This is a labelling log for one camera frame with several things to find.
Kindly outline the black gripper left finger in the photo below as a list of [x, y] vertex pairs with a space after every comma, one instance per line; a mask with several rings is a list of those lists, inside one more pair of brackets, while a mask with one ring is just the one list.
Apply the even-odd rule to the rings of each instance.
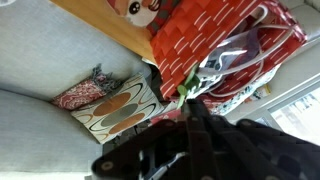
[[186, 151], [184, 123], [162, 120], [94, 161], [93, 180], [141, 180]]

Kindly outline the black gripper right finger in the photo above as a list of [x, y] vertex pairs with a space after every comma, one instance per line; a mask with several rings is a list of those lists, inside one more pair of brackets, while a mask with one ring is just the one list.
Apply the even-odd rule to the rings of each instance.
[[186, 103], [187, 133], [191, 158], [192, 180], [218, 180], [216, 159], [211, 138], [205, 128], [207, 113], [204, 104], [197, 99]]

